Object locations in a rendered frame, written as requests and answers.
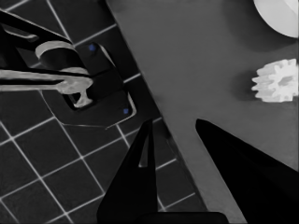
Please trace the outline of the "white toothed gear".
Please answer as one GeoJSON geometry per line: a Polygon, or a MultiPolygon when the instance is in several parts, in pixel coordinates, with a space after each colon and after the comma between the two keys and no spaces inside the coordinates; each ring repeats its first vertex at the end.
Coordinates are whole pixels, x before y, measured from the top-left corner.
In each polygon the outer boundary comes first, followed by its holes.
{"type": "Polygon", "coordinates": [[[296,59],[268,63],[256,71],[251,88],[265,103],[291,102],[299,92],[299,64],[296,59]]]}

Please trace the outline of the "dark robot body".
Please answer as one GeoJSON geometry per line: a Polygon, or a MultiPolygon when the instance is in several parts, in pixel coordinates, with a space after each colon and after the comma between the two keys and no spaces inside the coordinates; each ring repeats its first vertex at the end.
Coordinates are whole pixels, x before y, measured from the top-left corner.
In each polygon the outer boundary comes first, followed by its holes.
{"type": "Polygon", "coordinates": [[[98,52],[93,75],[69,39],[0,8],[0,92],[41,91],[63,125],[110,128],[136,113],[116,65],[98,52]]]}

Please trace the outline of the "large thick white disc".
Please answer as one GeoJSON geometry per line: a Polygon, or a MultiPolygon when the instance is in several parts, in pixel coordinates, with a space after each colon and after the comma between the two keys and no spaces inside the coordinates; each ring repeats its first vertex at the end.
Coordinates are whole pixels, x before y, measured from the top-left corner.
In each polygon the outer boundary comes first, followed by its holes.
{"type": "Polygon", "coordinates": [[[253,0],[263,20],[276,32],[299,37],[299,0],[253,0]]]}

